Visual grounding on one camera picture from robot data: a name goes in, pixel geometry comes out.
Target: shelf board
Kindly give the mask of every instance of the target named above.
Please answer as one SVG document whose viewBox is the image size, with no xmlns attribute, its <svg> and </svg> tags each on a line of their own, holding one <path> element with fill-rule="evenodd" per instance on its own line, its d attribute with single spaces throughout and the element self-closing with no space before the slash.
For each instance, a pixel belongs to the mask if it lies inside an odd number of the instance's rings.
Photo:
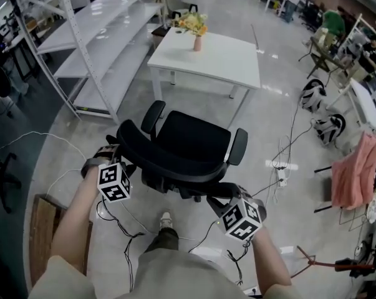
<svg viewBox="0 0 376 299">
<path fill-rule="evenodd" d="M 82 40 L 87 44 L 109 22 L 138 0 L 95 0 L 75 14 Z M 70 24 L 64 22 L 37 49 L 38 54 L 76 47 Z"/>
<path fill-rule="evenodd" d="M 102 79 L 103 89 L 115 111 L 121 105 L 131 81 L 152 45 L 151 32 L 156 27 L 158 25 L 153 24 L 143 27 L 134 37 L 131 44 L 123 49 Z M 74 101 L 74 105 L 80 113 L 106 117 L 108 115 L 107 107 L 91 78 L 82 87 L 82 90 Z"/>
<path fill-rule="evenodd" d="M 98 78 L 105 75 L 124 47 L 160 8 L 161 4 L 137 2 L 87 44 L 88 54 Z M 54 77 L 79 78 L 88 74 L 80 50 L 75 50 L 59 67 Z"/>
</svg>

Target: flower vase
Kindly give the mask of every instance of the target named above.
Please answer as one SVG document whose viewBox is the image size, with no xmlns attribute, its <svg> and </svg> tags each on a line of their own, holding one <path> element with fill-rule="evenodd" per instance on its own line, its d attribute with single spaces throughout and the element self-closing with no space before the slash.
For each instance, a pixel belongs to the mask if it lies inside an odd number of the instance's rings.
<svg viewBox="0 0 376 299">
<path fill-rule="evenodd" d="M 201 50 L 201 36 L 196 36 L 195 43 L 193 44 L 193 50 L 195 52 Z"/>
</svg>

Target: pink cloth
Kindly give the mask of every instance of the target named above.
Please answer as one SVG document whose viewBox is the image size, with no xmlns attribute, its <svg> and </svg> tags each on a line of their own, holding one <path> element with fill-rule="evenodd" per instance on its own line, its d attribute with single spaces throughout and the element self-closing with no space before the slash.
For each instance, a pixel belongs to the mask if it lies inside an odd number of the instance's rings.
<svg viewBox="0 0 376 299">
<path fill-rule="evenodd" d="M 374 195 L 376 136 L 362 133 L 357 149 L 332 164 L 332 205 L 353 209 Z"/>
</svg>

